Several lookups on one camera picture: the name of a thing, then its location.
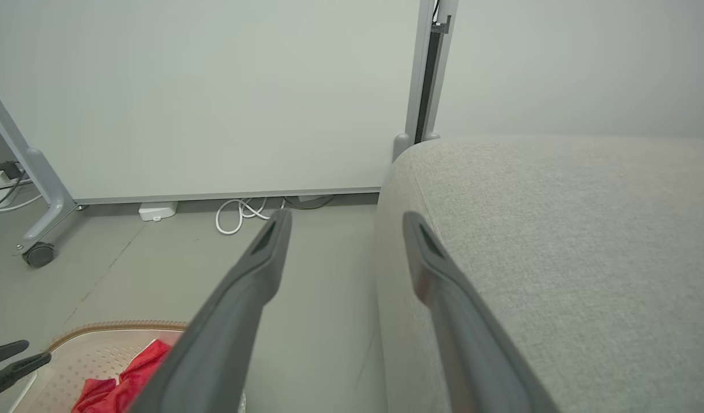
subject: basket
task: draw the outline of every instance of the basket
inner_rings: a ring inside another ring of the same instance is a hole
[[[184,322],[124,321],[73,330],[48,348],[50,363],[23,379],[25,388],[10,412],[71,411],[87,379],[117,379],[153,340],[173,346],[185,329]],[[239,412],[245,408],[242,392]]]

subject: white panel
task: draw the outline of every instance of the white panel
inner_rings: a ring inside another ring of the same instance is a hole
[[[0,97],[75,199],[380,186],[418,4],[0,0]]]
[[[704,136],[704,0],[461,1],[435,131]]]

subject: white cable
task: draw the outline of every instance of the white cable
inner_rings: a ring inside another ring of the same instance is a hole
[[[33,181],[33,180],[30,180],[30,178],[29,178],[28,180],[21,180],[21,183],[19,183],[19,185],[29,184],[29,183],[31,183],[32,181]],[[12,188],[13,185],[15,185],[14,182],[11,183],[11,184],[2,185],[2,186],[0,186],[0,190],[6,190],[7,188]]]
[[[11,211],[14,211],[14,210],[16,210],[16,209],[21,209],[22,207],[24,207],[24,206],[26,207],[26,206],[28,206],[28,205],[34,203],[35,201],[38,201],[38,200],[41,199],[41,198],[43,198],[43,196],[42,196],[42,195],[39,195],[39,196],[37,196],[37,197],[31,199],[30,201],[25,201],[23,204],[19,204],[19,205],[15,205],[15,206],[9,206],[9,207],[7,207],[7,208],[1,208],[1,209],[0,209],[0,214],[3,214],[3,213],[5,213],[5,212],[11,212]]]
[[[223,233],[224,235],[233,235],[234,233],[239,232],[239,228],[242,227],[242,220],[243,219],[251,219],[252,217],[260,217],[260,219],[268,220],[270,217],[266,217],[263,214],[260,214],[262,212],[263,208],[265,208],[265,204],[267,204],[267,198],[263,198],[262,200],[262,205],[260,205],[260,208],[257,210],[254,210],[249,202],[252,200],[252,198],[245,198],[245,199],[230,199],[229,201],[226,201],[223,203],[218,210],[216,210],[216,216],[215,216],[215,225],[216,225],[216,230]],[[219,215],[221,214],[221,210],[224,209],[229,204],[232,204],[233,202],[236,202],[239,204],[237,206],[237,210],[239,212],[239,222],[237,223],[237,227],[234,228],[231,231],[226,231],[221,229],[221,225],[219,224]],[[281,204],[281,209],[286,207],[286,200],[283,199],[283,204]],[[247,208],[250,210],[250,214],[245,215],[244,214],[244,209]]]

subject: caster wheel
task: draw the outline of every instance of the caster wheel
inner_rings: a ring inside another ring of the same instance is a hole
[[[31,267],[39,268],[53,261],[54,256],[53,245],[38,241],[23,254],[23,260]]]

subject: metal stand leg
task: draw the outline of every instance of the metal stand leg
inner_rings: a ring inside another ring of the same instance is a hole
[[[397,135],[395,141],[393,141],[393,161],[396,160],[405,149],[410,148],[410,146],[413,146],[413,140],[410,139],[408,134],[401,133]]]
[[[76,208],[76,203],[43,153],[28,146],[1,100],[0,134],[48,202],[48,211],[23,235],[23,241],[13,248],[13,255],[26,254],[51,228]]]

